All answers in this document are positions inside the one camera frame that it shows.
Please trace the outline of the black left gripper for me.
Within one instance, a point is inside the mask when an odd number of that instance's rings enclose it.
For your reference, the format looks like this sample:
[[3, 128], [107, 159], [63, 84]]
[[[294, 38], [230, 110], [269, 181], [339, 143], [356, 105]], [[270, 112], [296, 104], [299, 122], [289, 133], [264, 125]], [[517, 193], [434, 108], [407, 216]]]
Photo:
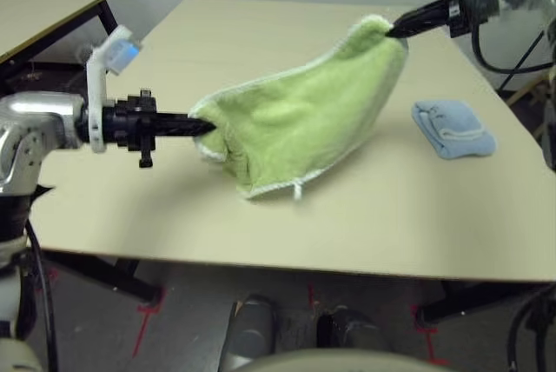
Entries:
[[[128, 96], [111, 106], [103, 107], [103, 140], [128, 151], [139, 152], [139, 167], [151, 168], [151, 152], [156, 149], [156, 136], [198, 137], [215, 129], [202, 119], [180, 113], [157, 113], [151, 91], [141, 89], [139, 96]], [[154, 119], [156, 118], [156, 136]]]

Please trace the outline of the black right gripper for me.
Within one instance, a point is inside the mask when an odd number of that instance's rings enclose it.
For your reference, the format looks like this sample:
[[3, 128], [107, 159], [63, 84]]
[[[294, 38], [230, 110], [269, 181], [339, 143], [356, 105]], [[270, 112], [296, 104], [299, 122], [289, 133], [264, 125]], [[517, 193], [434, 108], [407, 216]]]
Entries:
[[461, 37], [470, 33], [474, 24], [498, 15], [499, 0], [437, 0], [404, 13], [386, 37], [409, 38], [446, 25], [450, 37]]

